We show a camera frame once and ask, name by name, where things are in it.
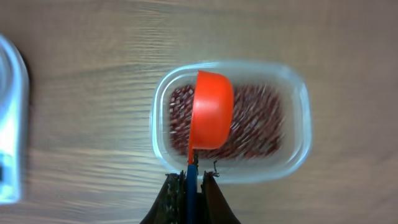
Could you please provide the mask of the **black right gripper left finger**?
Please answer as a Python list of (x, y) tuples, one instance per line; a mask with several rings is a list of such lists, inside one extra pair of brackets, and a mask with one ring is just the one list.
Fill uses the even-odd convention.
[(185, 173), (169, 173), (154, 203), (140, 224), (186, 223)]

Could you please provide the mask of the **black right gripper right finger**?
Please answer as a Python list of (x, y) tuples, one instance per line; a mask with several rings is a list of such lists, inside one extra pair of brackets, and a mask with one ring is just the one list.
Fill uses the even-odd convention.
[(205, 172), (198, 194), (199, 224), (241, 224), (216, 183), (216, 172)]

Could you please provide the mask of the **orange scoop with blue handle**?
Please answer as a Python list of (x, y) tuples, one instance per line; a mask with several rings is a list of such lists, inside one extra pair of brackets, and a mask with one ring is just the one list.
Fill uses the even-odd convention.
[(218, 73), (198, 71), (188, 142), (187, 216), (188, 224), (196, 223), (197, 167), (194, 150), (214, 150), (227, 140), (233, 116), (233, 87), (228, 78)]

